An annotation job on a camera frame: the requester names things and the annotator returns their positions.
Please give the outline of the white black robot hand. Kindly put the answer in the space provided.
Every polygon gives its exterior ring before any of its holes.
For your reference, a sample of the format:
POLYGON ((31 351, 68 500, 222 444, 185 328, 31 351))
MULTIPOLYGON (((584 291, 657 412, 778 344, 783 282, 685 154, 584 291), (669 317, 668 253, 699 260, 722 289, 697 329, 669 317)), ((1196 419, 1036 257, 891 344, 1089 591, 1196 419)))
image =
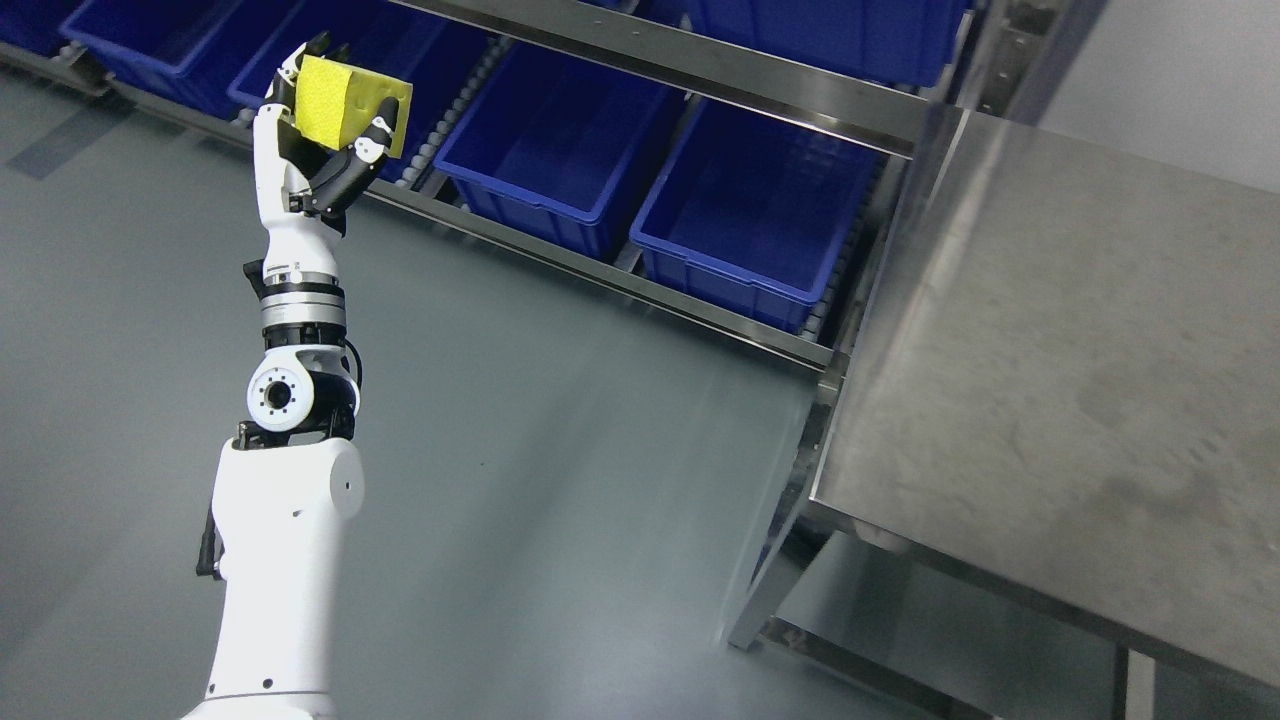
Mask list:
POLYGON ((346 213, 403 147, 403 102, 393 92, 372 100, 367 124, 339 149, 298 129, 300 111, 315 108, 297 99, 306 60, 349 56, 348 46, 333 50, 330 42, 324 29, 285 55, 253 118, 255 197, 268 232, 264 284, 338 284, 334 252, 346 237, 346 213))

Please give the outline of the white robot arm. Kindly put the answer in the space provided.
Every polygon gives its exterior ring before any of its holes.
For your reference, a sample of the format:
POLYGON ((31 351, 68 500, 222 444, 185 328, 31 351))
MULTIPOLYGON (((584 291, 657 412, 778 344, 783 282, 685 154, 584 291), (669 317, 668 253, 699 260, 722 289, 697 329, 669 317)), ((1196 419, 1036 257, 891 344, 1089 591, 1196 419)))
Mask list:
POLYGON ((248 418, 218 461, 196 571, 225 587, 192 719, 334 719, 333 630, 344 534, 365 497, 364 368, 326 273, 246 263, 264 356, 248 418))

